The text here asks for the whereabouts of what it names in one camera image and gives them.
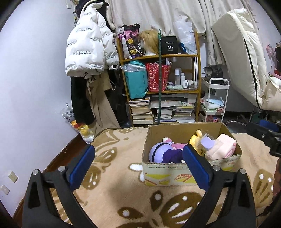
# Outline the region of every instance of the white wall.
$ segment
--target white wall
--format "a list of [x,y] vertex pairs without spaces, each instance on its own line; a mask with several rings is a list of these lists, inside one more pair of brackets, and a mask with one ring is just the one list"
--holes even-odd
[[[260,29],[260,37],[262,40],[262,45],[264,48],[264,55],[267,64],[268,72],[271,71],[271,62],[266,52],[266,46],[271,44],[273,47],[276,47],[276,43],[281,40],[281,35],[279,34],[274,23],[260,6],[260,4],[251,0],[251,7],[253,9],[253,14],[255,15],[256,21],[258,22],[257,26]],[[201,55],[201,71],[204,72],[203,68],[207,66],[207,40],[205,37],[200,37],[200,55]],[[224,78],[229,79],[228,71],[226,66],[223,67]],[[226,93],[222,90],[217,90],[217,95],[225,98]],[[226,111],[235,111],[235,112],[252,112],[253,104],[250,103],[245,97],[238,93],[230,83],[228,102],[226,106]]]
[[271,61],[268,57],[266,46],[270,44],[273,48],[275,48],[276,43],[279,43],[281,41],[281,35],[265,10],[260,6],[260,4],[255,0],[251,1],[253,13],[256,15],[256,21],[258,22],[257,26],[260,29],[260,38],[262,40],[262,46],[264,49],[267,70],[268,72],[270,72]]
[[43,171],[76,136],[59,114],[71,103],[64,59],[73,22],[64,0],[24,0],[0,32],[0,184],[11,191],[0,199],[11,215],[31,172]]

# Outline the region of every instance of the cardboard box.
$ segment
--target cardboard box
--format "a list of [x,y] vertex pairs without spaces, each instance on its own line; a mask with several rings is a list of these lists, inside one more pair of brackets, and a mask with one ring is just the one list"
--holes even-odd
[[[189,143],[190,138],[195,135],[196,130],[217,138],[220,134],[226,134],[232,138],[223,123],[195,123],[195,124],[170,124],[151,125],[148,128],[144,151],[142,154],[142,167],[145,177],[145,184],[148,186],[186,186],[196,184],[186,164],[157,164],[149,162],[151,148],[164,137],[169,137],[175,143]],[[231,158],[209,161],[211,165],[218,165],[223,170],[231,171],[233,166],[242,155],[240,146],[237,143],[235,153]]]

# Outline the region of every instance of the plastic bag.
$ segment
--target plastic bag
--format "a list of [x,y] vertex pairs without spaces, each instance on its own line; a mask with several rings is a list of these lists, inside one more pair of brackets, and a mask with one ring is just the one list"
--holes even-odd
[[72,106],[68,106],[68,104],[66,105],[67,107],[64,108],[60,114],[71,124],[72,127],[74,127],[77,132],[79,132],[87,144],[91,144],[95,138],[94,133],[86,124],[77,124],[73,114]]
[[187,54],[197,54],[195,37],[192,29],[192,22],[174,22],[176,35],[180,40],[180,49]]
[[130,65],[126,65],[125,78],[130,97],[132,99],[145,97],[148,90],[145,65],[139,61],[131,61]]
[[145,66],[137,65],[137,64],[131,64],[131,63],[125,64],[123,66],[120,66],[120,68],[123,71],[131,72],[131,73],[132,72],[139,72],[139,71],[143,71],[143,70],[146,71],[146,67]]

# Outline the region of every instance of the mannequin head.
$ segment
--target mannequin head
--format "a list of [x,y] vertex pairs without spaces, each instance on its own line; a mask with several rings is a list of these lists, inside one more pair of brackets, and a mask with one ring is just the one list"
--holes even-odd
[[158,33],[155,30],[145,30],[139,34],[139,40],[145,50],[145,56],[158,55]]

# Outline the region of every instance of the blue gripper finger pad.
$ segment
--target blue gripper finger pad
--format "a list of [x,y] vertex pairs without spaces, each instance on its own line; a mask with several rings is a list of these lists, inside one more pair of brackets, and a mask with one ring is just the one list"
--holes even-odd
[[210,175],[200,163],[200,160],[205,158],[200,157],[191,145],[186,145],[183,148],[182,156],[199,188],[207,191],[210,187]]
[[78,189],[95,159],[95,148],[92,145],[87,145],[80,155],[70,162],[67,166],[66,178],[69,182],[71,191]]

